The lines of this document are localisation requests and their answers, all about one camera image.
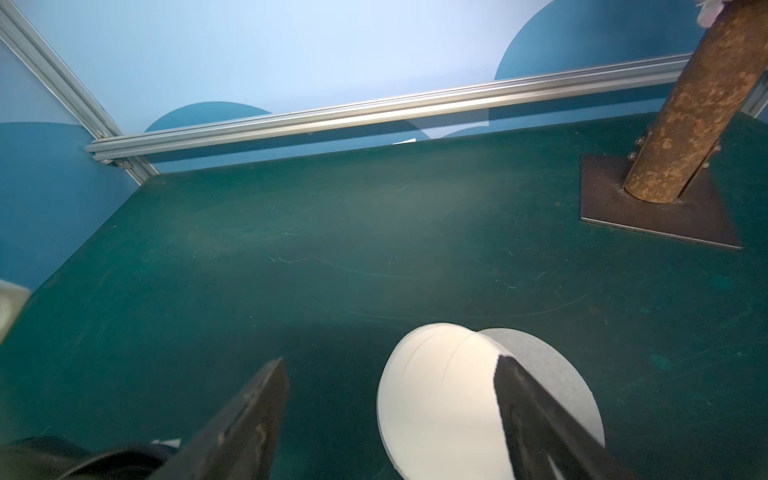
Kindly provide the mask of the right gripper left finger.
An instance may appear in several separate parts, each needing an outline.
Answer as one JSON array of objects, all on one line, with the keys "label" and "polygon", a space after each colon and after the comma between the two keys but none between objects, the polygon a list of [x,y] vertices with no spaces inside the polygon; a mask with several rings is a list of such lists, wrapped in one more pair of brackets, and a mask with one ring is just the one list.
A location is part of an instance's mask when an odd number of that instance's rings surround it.
[{"label": "right gripper left finger", "polygon": [[268,479],[289,391],[281,358],[267,362],[153,479]]}]

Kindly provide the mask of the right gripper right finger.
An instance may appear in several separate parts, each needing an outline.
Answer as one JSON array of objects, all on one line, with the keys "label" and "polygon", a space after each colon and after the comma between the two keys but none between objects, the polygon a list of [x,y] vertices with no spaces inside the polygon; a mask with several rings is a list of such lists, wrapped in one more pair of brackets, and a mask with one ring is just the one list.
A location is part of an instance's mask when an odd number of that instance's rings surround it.
[{"label": "right gripper right finger", "polygon": [[498,357],[493,382],[516,479],[636,477],[515,358]]}]

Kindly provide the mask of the black cup lid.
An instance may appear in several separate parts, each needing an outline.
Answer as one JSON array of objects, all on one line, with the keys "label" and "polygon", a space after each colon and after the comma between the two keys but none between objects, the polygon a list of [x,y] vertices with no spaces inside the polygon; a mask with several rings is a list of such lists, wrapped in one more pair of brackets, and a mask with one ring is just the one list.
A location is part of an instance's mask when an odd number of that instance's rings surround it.
[{"label": "black cup lid", "polygon": [[55,436],[17,440],[1,447],[3,479],[146,479],[178,448],[162,443],[91,452]]}]

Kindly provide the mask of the pink cherry blossom tree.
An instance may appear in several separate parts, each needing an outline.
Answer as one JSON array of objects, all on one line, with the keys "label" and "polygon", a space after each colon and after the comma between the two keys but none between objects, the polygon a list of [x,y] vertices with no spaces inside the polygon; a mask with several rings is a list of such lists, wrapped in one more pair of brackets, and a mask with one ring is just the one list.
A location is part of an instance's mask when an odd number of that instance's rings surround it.
[{"label": "pink cherry blossom tree", "polygon": [[633,155],[582,157],[581,219],[740,249],[707,169],[766,69],[766,2],[725,2]]}]

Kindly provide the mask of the aluminium back frame bar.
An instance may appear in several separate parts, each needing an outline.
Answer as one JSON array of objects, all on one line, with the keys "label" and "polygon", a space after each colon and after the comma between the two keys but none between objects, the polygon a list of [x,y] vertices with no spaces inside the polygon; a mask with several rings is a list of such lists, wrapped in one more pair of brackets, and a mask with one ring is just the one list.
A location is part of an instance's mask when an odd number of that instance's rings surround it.
[{"label": "aluminium back frame bar", "polygon": [[93,141],[99,162],[392,121],[531,104],[675,82],[689,54],[529,76],[385,99],[158,130]]}]

